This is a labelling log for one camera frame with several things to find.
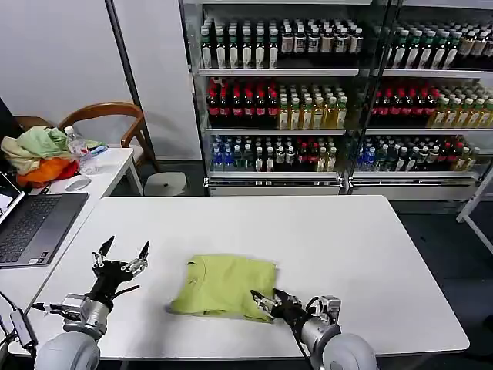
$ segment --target computer mouse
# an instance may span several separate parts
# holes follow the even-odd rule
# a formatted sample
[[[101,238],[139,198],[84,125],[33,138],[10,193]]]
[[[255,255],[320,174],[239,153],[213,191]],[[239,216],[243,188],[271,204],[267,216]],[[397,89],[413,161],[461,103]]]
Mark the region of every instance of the computer mouse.
[[[77,176],[74,180],[65,187],[66,191],[77,191],[84,189],[91,183],[91,179],[85,176]]]

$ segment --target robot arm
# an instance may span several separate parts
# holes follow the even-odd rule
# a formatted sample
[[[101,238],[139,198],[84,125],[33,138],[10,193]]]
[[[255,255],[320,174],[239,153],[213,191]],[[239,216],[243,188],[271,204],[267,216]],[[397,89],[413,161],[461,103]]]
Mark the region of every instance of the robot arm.
[[[307,346],[310,364],[315,370],[377,368],[373,349],[363,338],[340,333],[337,323],[339,299],[332,296],[315,297],[303,309],[298,298],[279,289],[274,289],[274,299],[257,291],[251,291],[251,294],[258,308],[271,318],[282,318],[291,327],[298,344]]]
[[[85,295],[67,294],[61,304],[35,303],[33,308],[58,314],[64,318],[63,330],[39,350],[35,370],[93,370],[99,363],[97,341],[106,333],[106,319],[113,309],[113,299],[133,291],[139,285],[117,291],[118,286],[131,281],[147,267],[149,242],[139,256],[129,263],[106,260],[114,237],[92,252],[92,271],[96,282]]]

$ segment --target laptop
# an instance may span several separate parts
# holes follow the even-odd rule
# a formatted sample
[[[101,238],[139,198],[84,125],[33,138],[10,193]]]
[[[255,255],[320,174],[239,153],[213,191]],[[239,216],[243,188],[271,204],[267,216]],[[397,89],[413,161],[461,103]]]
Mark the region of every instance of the laptop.
[[[0,268],[49,264],[88,197],[30,196],[0,172]]]

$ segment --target beverage refrigerator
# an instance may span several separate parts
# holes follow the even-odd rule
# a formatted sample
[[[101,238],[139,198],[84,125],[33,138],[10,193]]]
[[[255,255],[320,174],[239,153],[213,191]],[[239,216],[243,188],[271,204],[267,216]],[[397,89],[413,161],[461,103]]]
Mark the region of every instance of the beverage refrigerator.
[[[492,9],[183,0],[209,194],[467,200],[493,147]]]

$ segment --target white stool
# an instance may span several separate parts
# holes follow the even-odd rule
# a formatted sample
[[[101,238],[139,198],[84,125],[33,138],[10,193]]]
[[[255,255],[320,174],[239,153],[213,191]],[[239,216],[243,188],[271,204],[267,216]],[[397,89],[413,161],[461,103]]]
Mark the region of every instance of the white stool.
[[[183,172],[155,173],[147,179],[144,186],[145,197],[176,197],[186,188]]]

